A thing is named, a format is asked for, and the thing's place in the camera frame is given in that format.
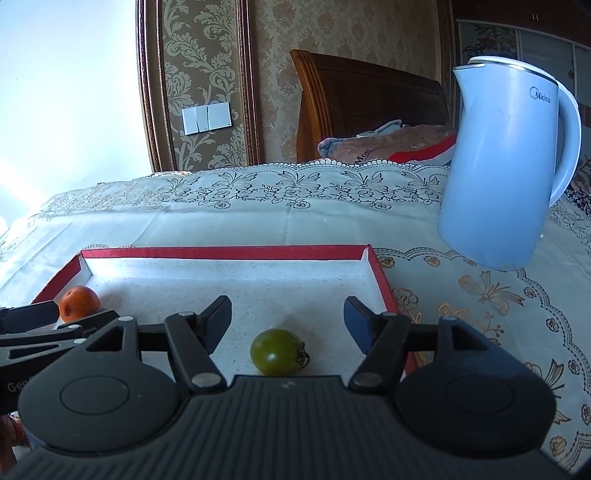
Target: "brown wall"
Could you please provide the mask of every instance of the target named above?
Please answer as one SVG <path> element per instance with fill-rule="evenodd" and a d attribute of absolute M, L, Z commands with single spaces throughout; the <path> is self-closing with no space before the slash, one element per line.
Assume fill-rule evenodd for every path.
<path fill-rule="evenodd" d="M 296 159 L 301 87 L 292 48 L 439 76 L 433 0 L 255 0 L 255 17 L 267 162 Z"/>
<path fill-rule="evenodd" d="M 233 0 L 162 0 L 164 70 L 179 170 L 245 164 Z M 231 128 L 185 136 L 181 110 L 230 102 Z"/>

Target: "white tablecloth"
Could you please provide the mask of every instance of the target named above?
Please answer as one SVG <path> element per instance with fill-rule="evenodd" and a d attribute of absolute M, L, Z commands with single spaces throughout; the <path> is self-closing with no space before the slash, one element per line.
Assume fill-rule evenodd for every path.
<path fill-rule="evenodd" d="M 437 233 L 446 178 L 445 167 L 319 161 L 60 194 L 0 237 L 0 304 L 29 303 L 88 247 L 371 244 L 416 322 L 455 314 L 550 384 L 558 413 L 544 450 L 575 470 L 591 453 L 591 222 L 563 197 L 531 264 L 491 271 Z"/>

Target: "kettle lid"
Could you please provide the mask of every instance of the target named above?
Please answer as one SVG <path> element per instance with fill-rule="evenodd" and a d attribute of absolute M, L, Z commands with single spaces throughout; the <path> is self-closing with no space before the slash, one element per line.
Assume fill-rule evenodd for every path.
<path fill-rule="evenodd" d="M 547 71 L 542 70 L 541 68 L 526 63 L 524 61 L 508 59 L 505 57 L 497 57 L 493 55 L 482 55 L 479 57 L 472 57 L 470 60 L 468 60 L 468 65 L 473 63 L 499 63 L 507 65 L 508 67 L 513 67 L 518 70 L 525 70 L 526 72 L 530 72 L 540 77 L 544 77 L 553 83 L 558 83 L 556 79 Z"/>

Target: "green tomato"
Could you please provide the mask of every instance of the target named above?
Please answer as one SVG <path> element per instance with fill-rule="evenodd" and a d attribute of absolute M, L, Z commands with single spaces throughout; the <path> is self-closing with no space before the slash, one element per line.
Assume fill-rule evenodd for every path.
<path fill-rule="evenodd" d="M 294 375 L 310 362 L 305 344 L 289 330 L 272 328 L 253 340 L 251 360 L 263 375 Z"/>

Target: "kettle handle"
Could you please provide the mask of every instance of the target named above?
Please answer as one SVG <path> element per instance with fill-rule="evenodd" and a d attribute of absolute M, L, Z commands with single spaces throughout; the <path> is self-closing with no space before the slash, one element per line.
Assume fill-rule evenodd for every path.
<path fill-rule="evenodd" d="M 550 206 L 556 203 L 569 186 L 574 171 L 579 163 L 581 152 L 581 117 L 579 105 L 567 88 L 558 83 L 558 115 L 564 125 L 564 147 L 558 164 L 558 170 L 552 183 Z"/>

